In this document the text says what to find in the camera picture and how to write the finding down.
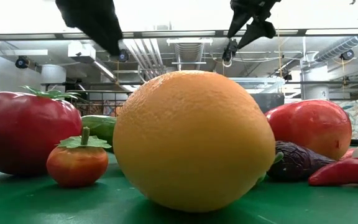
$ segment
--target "eggplant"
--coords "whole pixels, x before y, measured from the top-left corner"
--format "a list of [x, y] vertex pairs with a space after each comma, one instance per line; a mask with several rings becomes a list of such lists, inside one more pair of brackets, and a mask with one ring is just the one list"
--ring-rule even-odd
[[267, 171], [267, 175], [277, 181], [307, 180], [320, 168], [335, 162], [288, 141], [276, 141], [276, 153], [279, 152], [283, 154], [283, 158], [274, 163]]

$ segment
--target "red tomato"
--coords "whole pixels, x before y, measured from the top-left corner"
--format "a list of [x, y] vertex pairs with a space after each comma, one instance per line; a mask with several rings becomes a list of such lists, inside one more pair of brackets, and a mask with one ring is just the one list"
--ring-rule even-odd
[[107, 152], [101, 147], [56, 147], [49, 155], [47, 168], [61, 187], [85, 187], [94, 184], [108, 164]]
[[350, 146], [352, 124], [346, 112], [327, 100], [305, 100], [266, 113], [276, 141], [299, 146], [339, 160]]
[[46, 174], [48, 155], [63, 139], [81, 134], [81, 116], [69, 102], [0, 92], [0, 172]]

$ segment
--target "green table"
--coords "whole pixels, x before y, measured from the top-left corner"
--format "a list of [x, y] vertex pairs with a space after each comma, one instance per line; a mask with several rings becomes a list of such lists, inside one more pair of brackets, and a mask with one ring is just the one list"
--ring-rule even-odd
[[0, 174], [0, 224], [358, 224], [358, 188], [264, 182], [214, 213], [172, 211], [145, 199], [128, 183], [114, 156], [92, 187], [59, 189], [49, 177]]

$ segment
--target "green cucumber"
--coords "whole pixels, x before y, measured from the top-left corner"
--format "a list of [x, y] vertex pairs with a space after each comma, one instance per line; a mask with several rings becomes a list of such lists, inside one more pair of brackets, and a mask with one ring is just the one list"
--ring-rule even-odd
[[116, 125], [117, 118], [103, 115], [88, 115], [82, 118], [82, 127], [90, 129], [90, 136], [97, 136], [99, 139], [106, 140], [112, 146], [112, 133]]

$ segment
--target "ventilation duct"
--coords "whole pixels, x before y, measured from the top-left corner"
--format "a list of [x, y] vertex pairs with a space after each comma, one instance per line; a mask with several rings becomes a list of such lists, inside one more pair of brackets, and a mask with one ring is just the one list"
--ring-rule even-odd
[[199, 70], [202, 64], [204, 43], [177, 43], [175, 55], [178, 70]]
[[326, 62], [358, 46], [358, 36], [346, 37], [314, 56], [315, 62]]

